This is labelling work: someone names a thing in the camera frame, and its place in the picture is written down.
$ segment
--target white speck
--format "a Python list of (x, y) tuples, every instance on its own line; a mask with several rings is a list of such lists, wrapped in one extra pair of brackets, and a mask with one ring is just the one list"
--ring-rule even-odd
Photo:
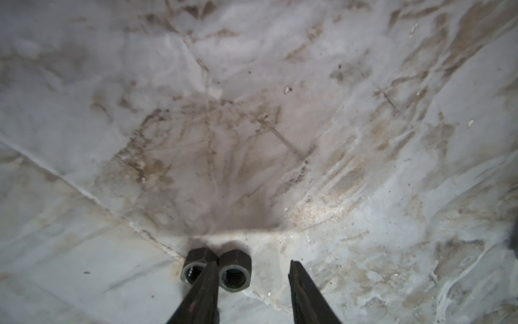
[(412, 29), (410, 30), (410, 35), (408, 35), (408, 39), (412, 39), (414, 36), (415, 30), (419, 28), (419, 24), (415, 23), (414, 26), (412, 26)]

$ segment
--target marble surface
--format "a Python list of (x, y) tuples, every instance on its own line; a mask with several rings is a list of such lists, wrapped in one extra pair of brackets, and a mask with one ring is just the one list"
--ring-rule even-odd
[(344, 322), (517, 320), (516, 1), (0, 8), (5, 318), (161, 321), (235, 242), (222, 322), (290, 321), (291, 259)]

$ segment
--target dark metal hex nut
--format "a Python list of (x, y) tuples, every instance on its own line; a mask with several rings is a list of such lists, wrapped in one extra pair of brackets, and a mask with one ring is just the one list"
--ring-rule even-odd
[(241, 250), (232, 250), (220, 257), (220, 287), (230, 292), (250, 286), (252, 259)]
[(185, 258), (180, 278), (192, 285), (208, 263), (218, 261), (218, 256), (208, 247), (190, 250)]

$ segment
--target nut hole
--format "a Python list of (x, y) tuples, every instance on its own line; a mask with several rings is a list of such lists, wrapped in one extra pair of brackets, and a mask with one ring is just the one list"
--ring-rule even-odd
[(222, 281), (231, 289), (239, 289), (245, 284), (247, 277), (239, 269), (229, 269), (223, 274)]
[(189, 284), (194, 284), (196, 279), (198, 279), (199, 275), (202, 273), (203, 269), (204, 267), (201, 265), (194, 265), (187, 270), (185, 278), (187, 279)]

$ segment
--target hex nut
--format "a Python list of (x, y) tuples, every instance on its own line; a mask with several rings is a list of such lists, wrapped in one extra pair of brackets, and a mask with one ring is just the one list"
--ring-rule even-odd
[(208, 247), (190, 250), (185, 258), (180, 279), (189, 285), (192, 285), (203, 269), (210, 262), (218, 261), (218, 256)]
[(226, 252), (220, 257), (220, 287), (229, 292), (242, 291), (250, 286), (252, 258), (241, 250)]

